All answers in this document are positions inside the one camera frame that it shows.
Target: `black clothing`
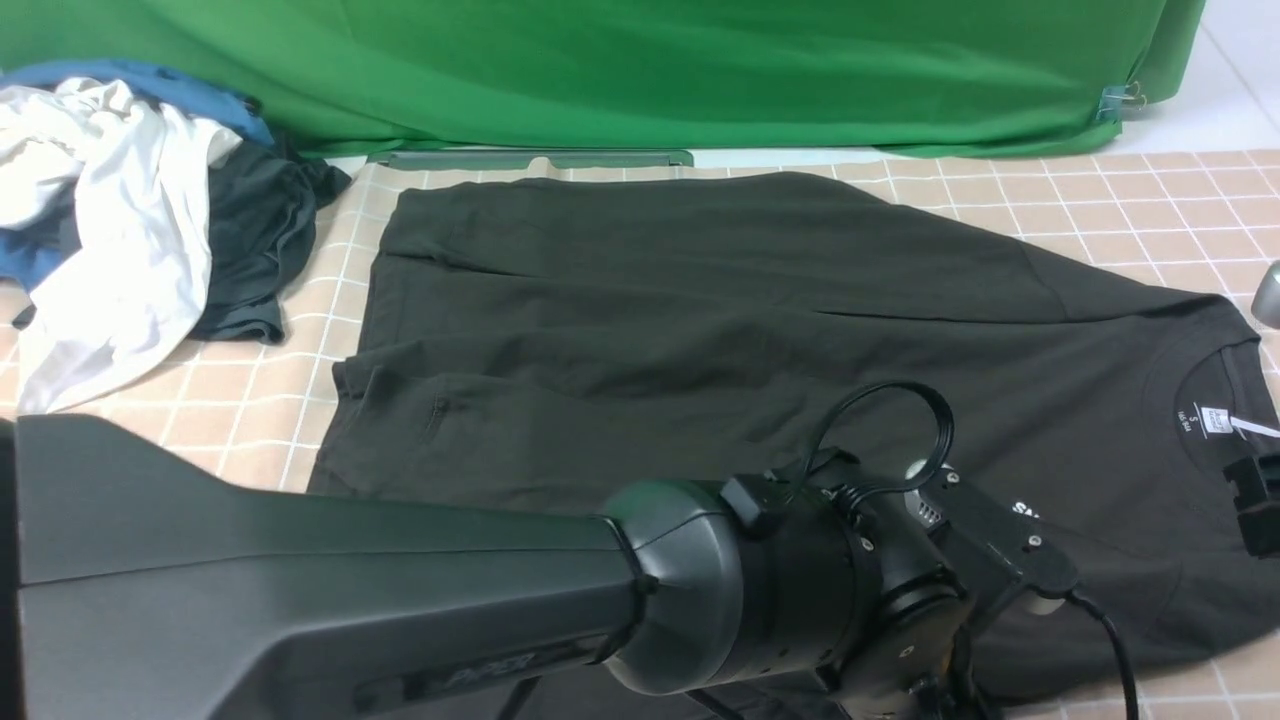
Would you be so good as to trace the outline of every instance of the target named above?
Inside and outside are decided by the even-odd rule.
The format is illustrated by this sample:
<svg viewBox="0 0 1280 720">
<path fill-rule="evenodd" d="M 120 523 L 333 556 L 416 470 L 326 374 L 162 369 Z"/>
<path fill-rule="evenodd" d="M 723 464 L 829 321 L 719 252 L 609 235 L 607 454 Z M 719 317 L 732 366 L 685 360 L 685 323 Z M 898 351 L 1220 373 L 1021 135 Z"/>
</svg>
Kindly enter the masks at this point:
<svg viewBox="0 0 1280 720">
<path fill-rule="evenodd" d="M 1244 552 L 1221 477 L 1276 443 L 1188 419 L 1276 421 L 1257 342 L 1225 299 L 809 176 L 411 190 L 360 350 L 334 368 L 310 491 L 590 512 L 643 478 L 787 464 L 838 396 L 920 380 L 955 409 L 950 462 L 1041 515 L 1149 669 L 1280 623 L 1280 564 Z M 888 393 L 828 439 L 901 477 L 933 432 L 922 404 Z M 1070 607 L 1007 612 L 974 665 L 1018 700 L 1116 671 L 1102 628 Z M 751 719 L 841 717 L 806 683 L 712 692 Z M 485 717 L 500 700 L 426 716 Z M 707 717 L 600 669 L 548 678 L 526 712 Z"/>
</svg>

